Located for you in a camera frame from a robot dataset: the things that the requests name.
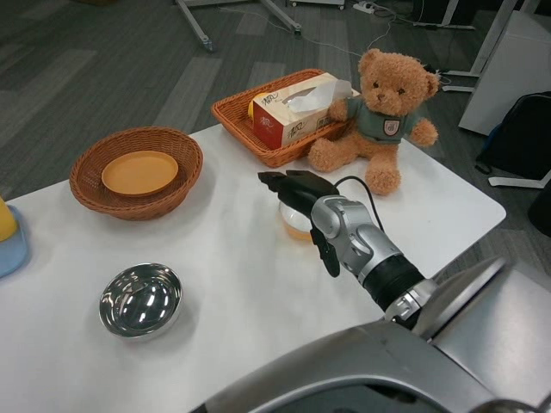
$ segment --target floor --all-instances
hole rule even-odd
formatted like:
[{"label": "floor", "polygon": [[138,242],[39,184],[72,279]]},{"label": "floor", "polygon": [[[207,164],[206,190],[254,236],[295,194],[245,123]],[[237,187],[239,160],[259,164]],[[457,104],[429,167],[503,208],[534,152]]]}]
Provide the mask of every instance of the floor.
[{"label": "floor", "polygon": [[[276,0],[283,5],[283,0]],[[389,4],[407,11],[403,2]],[[205,52],[170,0],[119,0],[95,7],[68,0],[0,3],[0,194],[9,200],[66,179],[73,162],[106,135],[131,126],[164,125],[187,133],[216,123],[210,106],[274,77],[318,67],[358,85],[358,57],[387,31],[388,18],[350,5],[285,9],[303,39],[269,22],[260,3],[195,9],[214,42]],[[243,10],[254,14],[242,14]],[[443,69],[467,70],[494,14],[477,14],[475,31],[393,24],[374,46]],[[551,239],[526,211],[537,191],[491,188],[474,169],[484,137],[457,127],[465,94],[438,93],[422,111],[441,138],[427,152],[501,203],[507,218],[452,263],[445,278],[479,260],[521,258],[551,274]]]}]

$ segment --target teddy bear's green shirt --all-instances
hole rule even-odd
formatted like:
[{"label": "teddy bear's green shirt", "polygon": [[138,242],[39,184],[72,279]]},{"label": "teddy bear's green shirt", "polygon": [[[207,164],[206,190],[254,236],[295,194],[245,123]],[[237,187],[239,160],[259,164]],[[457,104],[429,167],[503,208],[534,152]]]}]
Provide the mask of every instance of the teddy bear's green shirt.
[{"label": "teddy bear's green shirt", "polygon": [[358,131],[378,144],[399,144],[419,121],[415,114],[389,116],[368,109],[361,96],[346,99],[348,119],[356,118]]}]

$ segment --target black bag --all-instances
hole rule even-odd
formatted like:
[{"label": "black bag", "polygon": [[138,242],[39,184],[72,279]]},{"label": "black bag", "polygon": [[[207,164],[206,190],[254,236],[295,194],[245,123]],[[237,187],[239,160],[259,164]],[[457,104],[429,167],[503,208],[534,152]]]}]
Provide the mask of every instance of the black bag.
[{"label": "black bag", "polygon": [[[522,96],[496,126],[477,162],[529,179],[551,170],[551,91]],[[489,174],[492,169],[477,169]]]}]

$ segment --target orange plate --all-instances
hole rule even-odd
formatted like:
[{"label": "orange plate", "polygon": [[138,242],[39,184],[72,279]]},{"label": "orange plate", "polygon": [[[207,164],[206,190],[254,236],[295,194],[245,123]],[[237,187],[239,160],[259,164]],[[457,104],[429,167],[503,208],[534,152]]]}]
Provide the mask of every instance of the orange plate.
[{"label": "orange plate", "polygon": [[111,161],[102,172],[103,185],[117,194],[155,194],[172,182],[178,173],[173,157],[157,151],[137,151]]}]

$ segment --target tissue box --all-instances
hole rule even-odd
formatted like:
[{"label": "tissue box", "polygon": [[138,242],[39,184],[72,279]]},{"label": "tissue box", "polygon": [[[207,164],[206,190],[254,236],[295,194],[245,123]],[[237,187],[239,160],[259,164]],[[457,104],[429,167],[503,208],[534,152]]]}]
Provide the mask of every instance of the tissue box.
[{"label": "tissue box", "polygon": [[288,102],[305,96],[323,83],[336,81],[329,73],[275,90],[266,96],[253,99],[253,132],[270,149],[281,148],[303,138],[331,122],[328,108],[295,113]]}]

